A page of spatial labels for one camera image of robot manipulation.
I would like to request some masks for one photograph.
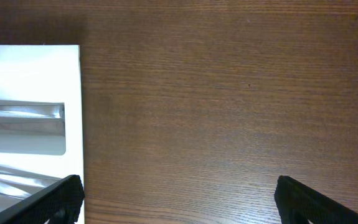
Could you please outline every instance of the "black object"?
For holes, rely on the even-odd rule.
[[[274,198],[282,224],[358,224],[358,213],[288,176],[278,178]]]
[[[72,224],[85,197],[78,175],[70,175],[0,212],[0,224]]]

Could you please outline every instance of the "wooden table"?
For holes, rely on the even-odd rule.
[[[87,223],[358,212],[358,1],[9,2],[0,44],[81,45]]]

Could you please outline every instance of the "white cardboard box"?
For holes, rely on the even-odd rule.
[[[79,46],[0,45],[0,101],[65,105],[64,154],[0,152],[0,166],[58,178],[77,174],[84,183]]]

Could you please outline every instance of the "metallic object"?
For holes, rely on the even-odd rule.
[[[23,176],[20,170],[6,170],[9,172],[0,172],[0,212],[60,180],[30,174]]]
[[[0,106],[0,130],[64,136],[64,120],[64,105]]]
[[[0,224],[74,224],[85,197],[79,175],[69,175],[0,212]]]

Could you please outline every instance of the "brown wooden surface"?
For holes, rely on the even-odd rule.
[[[358,212],[358,1],[10,2],[0,44],[81,45],[87,223]]]

